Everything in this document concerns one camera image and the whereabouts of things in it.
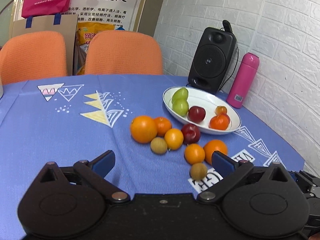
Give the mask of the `dark red plum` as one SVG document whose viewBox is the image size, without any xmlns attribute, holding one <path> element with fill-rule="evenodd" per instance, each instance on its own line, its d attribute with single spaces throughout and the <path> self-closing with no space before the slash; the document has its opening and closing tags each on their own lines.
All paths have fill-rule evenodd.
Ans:
<svg viewBox="0 0 320 240">
<path fill-rule="evenodd" d="M 195 144 L 200 140 L 201 132 L 196 125 L 185 124 L 181 132 L 183 134 L 183 143 L 185 145 Z"/>
<path fill-rule="evenodd" d="M 194 123 L 202 122 L 206 117 L 206 110 L 199 106 L 190 107 L 188 119 Z"/>
</svg>

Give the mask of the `tan longan fruit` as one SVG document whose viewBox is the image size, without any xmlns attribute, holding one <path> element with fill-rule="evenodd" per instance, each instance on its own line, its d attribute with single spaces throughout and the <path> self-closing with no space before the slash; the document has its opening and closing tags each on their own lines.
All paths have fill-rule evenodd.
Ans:
<svg viewBox="0 0 320 240">
<path fill-rule="evenodd" d="M 150 142 L 150 148 L 155 154 L 165 154 L 168 150 L 167 143 L 163 138 L 156 137 Z"/>
</svg>

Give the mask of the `framed Chinese text poster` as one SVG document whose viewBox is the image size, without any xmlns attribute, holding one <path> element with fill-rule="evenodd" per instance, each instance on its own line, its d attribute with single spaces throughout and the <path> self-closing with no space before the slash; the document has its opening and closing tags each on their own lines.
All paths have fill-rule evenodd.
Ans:
<svg viewBox="0 0 320 240">
<path fill-rule="evenodd" d="M 17 0 L 14 20 L 21 16 L 24 0 Z M 58 14 L 78 16 L 79 22 L 99 22 L 115 25 L 115 29 L 137 30 L 144 0 L 70 0 L 69 8 Z"/>
</svg>

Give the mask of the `large orange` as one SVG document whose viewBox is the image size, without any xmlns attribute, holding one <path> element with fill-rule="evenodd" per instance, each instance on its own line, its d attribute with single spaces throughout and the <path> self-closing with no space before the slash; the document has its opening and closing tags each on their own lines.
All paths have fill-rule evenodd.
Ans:
<svg viewBox="0 0 320 240">
<path fill-rule="evenodd" d="M 131 137 L 138 143 L 147 144 L 157 137 L 157 126 L 152 117 L 141 115 L 131 121 Z"/>
</svg>

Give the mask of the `brown paper bag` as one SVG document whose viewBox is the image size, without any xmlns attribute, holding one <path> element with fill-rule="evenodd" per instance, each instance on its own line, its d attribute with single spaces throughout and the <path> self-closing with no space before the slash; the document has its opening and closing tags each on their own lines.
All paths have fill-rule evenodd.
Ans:
<svg viewBox="0 0 320 240">
<path fill-rule="evenodd" d="M 65 55 L 67 75 L 73 74 L 74 46 L 77 14 L 55 14 L 47 16 L 30 16 L 15 21 L 10 37 L 26 34 L 29 38 L 39 37 L 35 49 L 48 48 L 53 53 Z"/>
</svg>

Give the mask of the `blue printed tablecloth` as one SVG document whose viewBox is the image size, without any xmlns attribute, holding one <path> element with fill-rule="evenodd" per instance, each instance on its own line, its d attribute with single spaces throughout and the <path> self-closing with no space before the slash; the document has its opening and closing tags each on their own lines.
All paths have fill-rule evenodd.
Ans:
<svg viewBox="0 0 320 240">
<path fill-rule="evenodd" d="M 168 75 L 84 75 L 12 83 L 1 98 L 1 239 L 20 239 L 24 230 L 17 207 L 45 163 L 71 166 L 107 150 L 116 164 L 107 180 L 130 195 L 193 193 L 218 182 L 189 179 L 184 148 L 156 155 L 130 134 L 133 118 L 170 120 L 163 92 L 182 87 L 187 78 Z"/>
</svg>

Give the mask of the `red orange tomato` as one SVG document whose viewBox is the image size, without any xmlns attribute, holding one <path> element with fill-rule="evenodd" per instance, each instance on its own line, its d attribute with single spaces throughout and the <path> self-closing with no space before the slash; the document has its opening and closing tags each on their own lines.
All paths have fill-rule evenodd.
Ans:
<svg viewBox="0 0 320 240">
<path fill-rule="evenodd" d="M 215 114 L 216 115 L 227 114 L 227 108 L 225 106 L 217 106 L 215 109 Z"/>
</svg>

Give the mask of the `mandarin orange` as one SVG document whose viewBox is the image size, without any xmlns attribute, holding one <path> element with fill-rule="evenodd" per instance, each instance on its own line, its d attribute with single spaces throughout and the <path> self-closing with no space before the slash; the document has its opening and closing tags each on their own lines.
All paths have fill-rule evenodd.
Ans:
<svg viewBox="0 0 320 240">
<path fill-rule="evenodd" d="M 157 126 L 157 136 L 164 137 L 166 132 L 172 128 L 172 124 L 169 119 L 159 116 L 154 118 L 154 122 Z"/>
<path fill-rule="evenodd" d="M 209 122 L 209 128 L 226 130 L 229 126 L 228 120 L 223 115 L 216 115 L 211 118 Z"/>
</svg>

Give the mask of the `small red tomato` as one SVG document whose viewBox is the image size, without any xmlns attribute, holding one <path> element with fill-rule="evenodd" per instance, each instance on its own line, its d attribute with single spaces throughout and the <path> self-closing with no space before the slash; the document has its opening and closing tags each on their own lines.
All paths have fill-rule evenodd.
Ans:
<svg viewBox="0 0 320 240">
<path fill-rule="evenodd" d="M 228 120 L 228 123 L 230 124 L 231 122 L 230 117 L 226 113 L 222 113 L 221 115 L 223 115 Z"/>
</svg>

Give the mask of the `yellow snack bag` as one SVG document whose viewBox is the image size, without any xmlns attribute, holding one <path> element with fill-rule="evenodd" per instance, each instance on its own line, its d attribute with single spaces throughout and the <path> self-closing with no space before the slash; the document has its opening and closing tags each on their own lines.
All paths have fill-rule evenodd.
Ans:
<svg viewBox="0 0 320 240">
<path fill-rule="evenodd" d="M 97 33 L 106 30 L 114 30 L 115 25 L 99 22 L 79 22 L 76 29 L 76 51 L 78 52 L 78 66 L 76 75 L 83 75 L 85 72 L 85 61 L 88 46 Z"/>
</svg>

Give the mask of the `white ceramic plate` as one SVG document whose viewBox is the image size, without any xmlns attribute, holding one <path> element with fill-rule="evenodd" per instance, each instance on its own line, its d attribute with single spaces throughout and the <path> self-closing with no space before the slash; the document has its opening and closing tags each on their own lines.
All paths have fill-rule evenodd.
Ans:
<svg viewBox="0 0 320 240">
<path fill-rule="evenodd" d="M 176 113 L 173 108 L 172 98 L 179 89 L 180 87 L 170 87 L 166 89 L 162 95 L 166 109 L 178 122 L 184 125 L 196 125 L 202 133 L 211 135 L 227 135 L 241 127 L 241 118 L 236 110 L 217 96 L 196 88 L 185 87 L 185 89 L 188 90 L 186 102 L 190 109 L 194 109 L 191 111 L 191 116 Z M 227 109 L 226 115 L 228 116 L 229 122 L 228 127 L 225 129 L 210 127 L 211 119 L 216 116 L 217 107 L 225 107 L 225 109 Z"/>
</svg>

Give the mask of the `pink thermos bottle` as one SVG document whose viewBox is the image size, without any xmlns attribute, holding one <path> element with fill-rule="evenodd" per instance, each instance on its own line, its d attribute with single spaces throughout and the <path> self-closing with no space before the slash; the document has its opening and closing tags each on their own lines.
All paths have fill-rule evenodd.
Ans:
<svg viewBox="0 0 320 240">
<path fill-rule="evenodd" d="M 253 53 L 246 53 L 242 58 L 237 75 L 228 93 L 226 102 L 234 108 L 241 108 L 253 83 L 260 59 Z"/>
</svg>

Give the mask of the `small orange kumquat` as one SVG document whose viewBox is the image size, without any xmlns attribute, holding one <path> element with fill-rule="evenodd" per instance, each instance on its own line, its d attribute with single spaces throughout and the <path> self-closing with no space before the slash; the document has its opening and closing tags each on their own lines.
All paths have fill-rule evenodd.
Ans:
<svg viewBox="0 0 320 240">
<path fill-rule="evenodd" d="M 198 144 L 190 144 L 184 150 L 184 158 L 190 165 L 202 163 L 205 156 L 204 149 Z"/>
</svg>

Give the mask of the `left orange chair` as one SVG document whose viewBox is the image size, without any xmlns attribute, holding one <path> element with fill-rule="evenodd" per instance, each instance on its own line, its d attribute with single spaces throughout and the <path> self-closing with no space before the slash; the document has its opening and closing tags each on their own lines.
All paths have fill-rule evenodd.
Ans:
<svg viewBox="0 0 320 240">
<path fill-rule="evenodd" d="M 39 37 L 26 34 L 11 38 L 1 49 L 1 82 L 4 85 L 27 80 L 67 76 L 65 55 L 48 48 L 35 49 Z"/>
</svg>

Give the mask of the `small yellow orange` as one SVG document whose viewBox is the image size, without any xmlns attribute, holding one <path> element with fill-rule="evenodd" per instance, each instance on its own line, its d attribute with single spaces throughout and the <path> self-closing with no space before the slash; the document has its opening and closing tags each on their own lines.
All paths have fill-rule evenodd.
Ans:
<svg viewBox="0 0 320 240">
<path fill-rule="evenodd" d="M 165 133 L 164 140 L 168 149 L 178 150 L 184 141 L 183 133 L 179 129 L 171 128 Z"/>
</svg>

